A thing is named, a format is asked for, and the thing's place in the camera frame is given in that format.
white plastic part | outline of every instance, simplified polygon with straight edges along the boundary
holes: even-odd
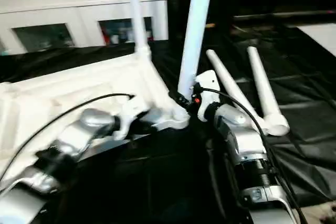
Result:
[[[150,109],[148,103],[141,96],[137,96],[129,100],[122,106],[121,112],[118,114],[120,118],[120,129],[115,131],[112,135],[115,141],[125,139],[130,129],[131,123],[137,118],[137,116]]]
[[[178,92],[191,99],[210,0],[191,0]]]
[[[208,88],[208,89],[215,89],[220,90],[219,83],[216,77],[216,73],[214,70],[208,70],[204,73],[201,73],[196,77],[196,82],[200,84],[202,88]],[[213,102],[220,102],[219,94],[209,91],[203,91],[201,93],[202,97],[202,103],[198,110],[198,119],[200,119],[202,122],[207,122],[207,119],[204,118],[205,110],[208,108],[208,106]]]
[[[264,119],[268,124],[268,133],[273,136],[286,135],[289,131],[289,125],[286,118],[281,114],[263,63],[260,60],[258,50],[255,47],[248,47],[247,52],[250,58],[261,107],[264,112]]]
[[[151,53],[147,43],[147,35],[145,22],[141,15],[141,7],[139,0],[131,0],[132,7],[132,26],[135,37],[135,52],[139,57],[146,57],[150,59]]]
[[[258,116],[257,112],[254,110],[252,105],[249,103],[247,98],[244,96],[243,92],[241,89],[238,87],[237,83],[235,80],[232,78],[231,74],[229,71],[226,69],[222,61],[219,59],[218,55],[215,53],[214,50],[208,50],[206,52],[206,55],[208,56],[210,62],[212,63],[219,79],[221,80],[223,86],[225,87],[227,93],[231,95],[233,98],[238,100],[247,110],[256,118],[257,122],[259,123],[262,131],[267,134],[268,127],[267,124],[265,123],[264,119],[262,119],[260,116]],[[240,111],[244,112],[244,110],[241,109],[238,105],[236,105],[236,108],[239,109]],[[252,127],[258,131],[257,126],[251,122]]]
[[[187,121],[172,117],[176,103],[149,60],[138,60],[135,54],[64,70],[17,83],[0,84],[0,172],[23,140],[38,128],[67,109],[108,93],[135,94],[159,111],[150,122],[159,129],[182,129]],[[33,153],[48,146],[66,125],[77,119],[86,108],[96,108],[118,114],[127,97],[113,97],[88,104],[56,122],[32,144],[10,169],[6,178],[15,176],[35,161]],[[97,139],[85,157],[106,151],[125,141]]]

black plastic sheet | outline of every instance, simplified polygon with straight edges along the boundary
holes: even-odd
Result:
[[[199,73],[211,69],[205,50],[214,49],[257,112],[260,103],[246,54],[258,43],[281,111],[291,127],[267,137],[292,181],[301,206],[336,197],[336,59],[297,29],[273,39],[206,34]],[[169,89],[176,89],[182,46],[150,44],[152,60]],[[130,54],[133,44],[60,49],[0,58],[0,80],[20,81]],[[220,221],[209,183],[207,127],[165,130],[83,163],[79,182],[65,197],[65,220],[100,223]]]

white cabinet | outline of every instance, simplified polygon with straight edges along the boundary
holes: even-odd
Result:
[[[140,0],[149,40],[168,39],[167,0]],[[0,41],[10,55],[131,42],[130,0],[0,0]]]

white furniture piece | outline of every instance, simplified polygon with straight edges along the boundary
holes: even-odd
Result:
[[[166,0],[139,1],[154,40],[168,39]],[[62,24],[74,46],[103,46],[100,22],[131,18],[130,0],[0,0],[0,41],[8,54],[24,54],[30,41],[24,45],[18,28]]]

black cable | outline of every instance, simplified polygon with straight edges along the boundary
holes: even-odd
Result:
[[[129,98],[133,98],[134,95],[131,94],[124,94],[124,93],[115,93],[115,94],[105,94],[105,95],[101,95],[99,97],[93,98],[89,101],[83,102],[75,107],[72,107],[71,109],[67,110],[66,112],[62,113],[61,115],[55,117],[54,119],[52,119],[50,122],[48,122],[47,124],[45,124],[43,127],[41,127],[38,131],[36,131],[30,138],[28,138],[20,147],[19,149],[16,151],[16,153],[13,155],[12,159],[8,162],[6,168],[4,169],[3,173],[1,174],[0,177],[0,183],[3,180],[3,178],[5,177],[6,173],[8,172],[9,168],[12,166],[13,162],[15,161],[15,159],[17,158],[17,156],[21,153],[21,151],[26,147],[27,144],[29,144],[31,142],[31,140],[33,138],[35,138],[39,133],[41,133],[42,131],[44,131],[47,127],[49,127],[51,124],[55,123],[57,120],[59,120],[60,118],[62,118],[63,116],[71,113],[72,111],[83,107],[89,103],[95,102],[97,100],[101,100],[104,98],[108,98],[108,97],[118,97],[118,96],[126,96]]]
[[[266,137],[263,133],[263,130],[261,129],[258,121],[255,119],[255,117],[251,114],[251,112],[248,111],[247,108],[245,108],[244,105],[242,105],[239,101],[237,101],[235,98],[231,97],[230,95],[228,94],[225,94],[223,92],[220,92],[218,90],[215,90],[215,89],[207,89],[207,88],[202,88],[202,91],[209,91],[209,92],[214,92],[214,93],[217,93],[217,94],[220,94],[226,98],[229,98],[231,101],[233,101],[234,103],[236,103],[242,110],[245,111],[245,113],[251,118],[251,120],[255,123],[255,125],[257,126],[257,129],[259,131],[259,134],[260,134],[260,138],[263,142],[263,145],[266,149],[266,152],[268,153],[268,156],[269,156],[269,161],[272,165],[272,167],[274,168],[279,168],[279,171],[280,171],[280,174],[281,174],[281,177],[278,176],[278,180],[279,180],[279,183],[281,185],[281,187],[283,188],[283,190],[286,192],[287,196],[290,198],[290,201],[292,202],[294,208],[296,209],[296,211],[298,212],[299,214],[299,217],[300,217],[300,222],[301,224],[308,224],[301,208],[299,207],[299,204],[297,203],[294,195],[295,195],[295,192],[293,190],[293,187],[291,186],[290,184],[290,181],[288,179],[288,177],[286,176],[286,174],[283,172],[283,169],[280,165],[280,163],[278,162],[273,150],[272,150],[272,147],[268,144],[268,142],[266,141]]]

